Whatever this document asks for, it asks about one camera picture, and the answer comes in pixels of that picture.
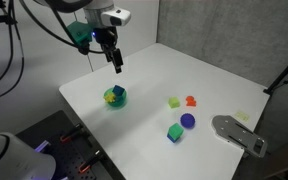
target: table surface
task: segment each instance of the table surface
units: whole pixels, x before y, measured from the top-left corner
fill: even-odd
[[[269,98],[265,87],[161,44],[124,60],[122,73],[106,66],[61,86],[60,92],[125,178],[231,179],[244,151],[217,137],[211,120],[243,111],[250,118],[241,123],[254,130]],[[115,84],[128,93],[121,109],[103,99]],[[188,95],[197,107],[186,107]],[[172,96],[180,99],[180,108],[169,108]],[[168,128],[183,113],[193,114],[196,126],[173,144]]]

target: purple ball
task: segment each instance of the purple ball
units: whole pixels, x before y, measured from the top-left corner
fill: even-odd
[[[195,118],[192,114],[186,113],[181,117],[181,124],[185,128],[193,128],[195,125]]]

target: gray object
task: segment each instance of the gray object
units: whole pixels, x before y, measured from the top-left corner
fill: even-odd
[[[216,134],[232,142],[255,157],[264,157],[267,142],[232,116],[215,116],[212,125]]]

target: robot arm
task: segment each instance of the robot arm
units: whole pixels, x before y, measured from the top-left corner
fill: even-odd
[[[120,49],[116,48],[118,39],[116,27],[125,26],[131,19],[131,13],[114,6],[113,0],[34,0],[35,2],[52,8],[53,10],[72,13],[81,8],[89,26],[92,27],[92,35],[101,45],[108,62],[113,62],[116,73],[121,72],[123,59]]]

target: green cube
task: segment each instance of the green cube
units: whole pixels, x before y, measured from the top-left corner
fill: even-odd
[[[177,99],[177,97],[171,97],[168,100],[168,105],[170,105],[171,108],[177,108],[180,107],[180,101]]]
[[[176,141],[181,137],[183,134],[184,129],[178,124],[175,123],[173,124],[169,129],[168,129],[168,135],[171,136],[171,138]]]

